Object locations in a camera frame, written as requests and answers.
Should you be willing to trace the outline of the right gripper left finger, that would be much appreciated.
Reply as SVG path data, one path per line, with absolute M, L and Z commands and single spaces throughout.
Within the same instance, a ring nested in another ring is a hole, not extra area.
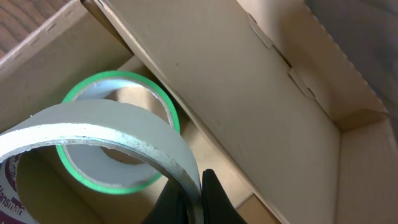
M 154 208 L 141 224 L 187 224 L 187 208 L 182 194 L 168 181 L 157 199 Z

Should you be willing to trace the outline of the green tape roll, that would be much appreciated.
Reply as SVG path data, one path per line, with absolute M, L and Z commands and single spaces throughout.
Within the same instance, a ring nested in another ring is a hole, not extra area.
M 101 80 L 129 80 L 152 90 L 169 108 L 169 122 L 127 103 L 105 99 L 75 100 Z M 87 144 L 137 156 L 168 177 L 184 196 L 190 223 L 203 223 L 197 162 L 181 137 L 169 96 L 152 80 L 132 72 L 109 71 L 77 84 L 65 101 L 44 109 L 1 134 L 1 160 L 52 145 Z

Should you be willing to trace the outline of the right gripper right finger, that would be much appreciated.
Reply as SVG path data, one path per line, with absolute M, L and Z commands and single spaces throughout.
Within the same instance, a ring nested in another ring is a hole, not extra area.
M 205 224 L 246 224 L 212 169 L 203 171 L 202 205 Z

